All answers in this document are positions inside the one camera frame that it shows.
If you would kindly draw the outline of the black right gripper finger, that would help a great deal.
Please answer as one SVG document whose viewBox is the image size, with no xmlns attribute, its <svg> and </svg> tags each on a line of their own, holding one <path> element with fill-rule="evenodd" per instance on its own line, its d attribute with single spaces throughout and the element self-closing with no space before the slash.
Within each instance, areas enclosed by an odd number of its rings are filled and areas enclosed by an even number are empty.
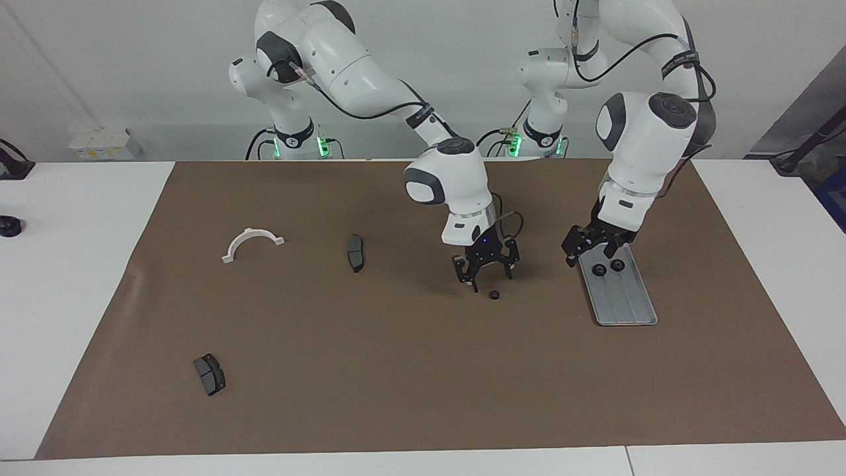
<svg viewBox="0 0 846 476">
<path fill-rule="evenodd" d="M 500 244 L 501 248 L 496 254 L 496 262 L 502 263 L 506 277 L 508 280 L 513 280 L 512 271 L 520 260 L 519 246 L 516 238 L 503 238 Z"/>
<path fill-rule="evenodd" d="M 477 284 L 477 274 L 479 271 L 479 256 L 478 255 L 454 255 L 452 256 L 452 263 L 457 280 L 471 286 L 473 292 L 477 294 L 479 287 Z"/>
</svg>

